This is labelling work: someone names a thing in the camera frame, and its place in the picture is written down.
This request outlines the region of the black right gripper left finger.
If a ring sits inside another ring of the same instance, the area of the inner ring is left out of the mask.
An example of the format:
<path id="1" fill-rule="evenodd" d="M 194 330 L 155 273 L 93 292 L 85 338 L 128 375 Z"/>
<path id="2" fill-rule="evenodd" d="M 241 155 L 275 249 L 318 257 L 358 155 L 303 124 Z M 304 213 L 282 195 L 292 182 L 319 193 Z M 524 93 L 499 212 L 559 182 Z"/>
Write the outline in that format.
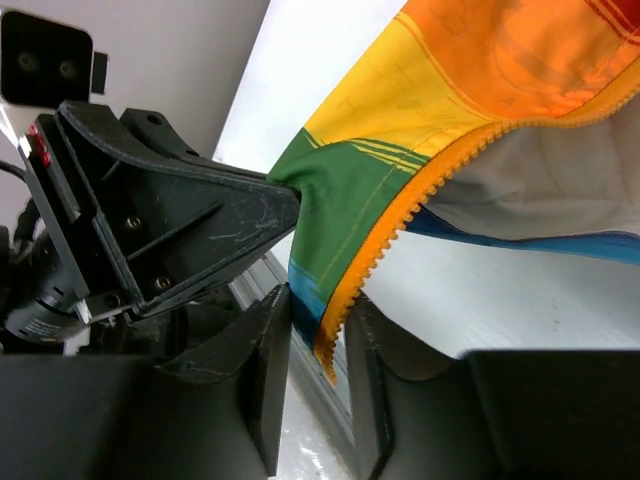
<path id="1" fill-rule="evenodd" d="M 276 474 L 290 344 L 290 290 L 280 284 L 162 367 L 162 475 Z"/>

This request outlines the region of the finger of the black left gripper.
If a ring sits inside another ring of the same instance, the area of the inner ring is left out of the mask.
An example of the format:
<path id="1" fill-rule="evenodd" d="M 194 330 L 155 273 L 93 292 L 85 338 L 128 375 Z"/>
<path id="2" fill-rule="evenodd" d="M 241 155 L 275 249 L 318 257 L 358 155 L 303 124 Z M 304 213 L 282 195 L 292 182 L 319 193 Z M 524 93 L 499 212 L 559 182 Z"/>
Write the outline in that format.
<path id="1" fill-rule="evenodd" d="M 294 190 L 199 156 L 158 112 L 66 101 L 54 120 L 140 317 L 233 280 L 296 226 Z"/>

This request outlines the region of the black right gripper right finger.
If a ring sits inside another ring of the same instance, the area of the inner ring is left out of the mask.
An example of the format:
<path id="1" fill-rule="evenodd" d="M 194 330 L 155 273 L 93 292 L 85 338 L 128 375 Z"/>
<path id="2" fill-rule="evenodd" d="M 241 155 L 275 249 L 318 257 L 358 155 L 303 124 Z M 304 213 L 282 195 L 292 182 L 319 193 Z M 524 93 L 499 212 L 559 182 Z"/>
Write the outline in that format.
<path id="1" fill-rule="evenodd" d="M 465 479 L 467 372 L 360 296 L 345 325 L 361 479 Z"/>

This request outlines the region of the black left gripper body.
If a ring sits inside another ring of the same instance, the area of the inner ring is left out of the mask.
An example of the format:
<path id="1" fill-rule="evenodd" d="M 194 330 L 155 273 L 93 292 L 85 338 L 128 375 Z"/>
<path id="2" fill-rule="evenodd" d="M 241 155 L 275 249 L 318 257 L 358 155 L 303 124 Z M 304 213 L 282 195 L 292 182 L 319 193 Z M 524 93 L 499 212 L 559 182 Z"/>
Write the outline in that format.
<path id="1" fill-rule="evenodd" d="M 163 307 L 149 319 L 122 315 L 133 295 L 119 285 L 110 248 L 101 244 L 92 221 L 96 208 L 82 180 L 98 173 L 97 192 L 115 208 L 115 226 L 137 256 L 150 252 L 142 237 L 151 217 L 125 198 L 133 167 L 106 151 L 123 140 L 136 148 L 183 161 L 199 158 L 158 112 L 128 109 L 115 117 L 107 107 L 60 107 L 42 114 L 27 132 L 35 150 L 24 174 L 32 193 L 18 218 L 10 265 L 13 284 L 1 309 L 1 344 L 7 350 L 60 350 L 88 324 L 77 313 L 95 299 L 115 322 L 110 334 L 100 325 L 93 350 L 143 350 L 159 335 L 163 350 L 183 350 L 189 323 L 183 307 Z"/>

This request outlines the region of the rainbow striped jacket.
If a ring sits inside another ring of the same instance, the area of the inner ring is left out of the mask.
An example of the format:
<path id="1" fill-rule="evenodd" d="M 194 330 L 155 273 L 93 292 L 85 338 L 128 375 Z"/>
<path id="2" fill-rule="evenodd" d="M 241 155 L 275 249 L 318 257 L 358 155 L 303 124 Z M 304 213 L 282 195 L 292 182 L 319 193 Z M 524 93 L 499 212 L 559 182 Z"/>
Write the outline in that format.
<path id="1" fill-rule="evenodd" d="M 639 5 L 409 1 L 269 172 L 296 190 L 296 328 L 327 373 L 399 232 L 639 260 Z"/>

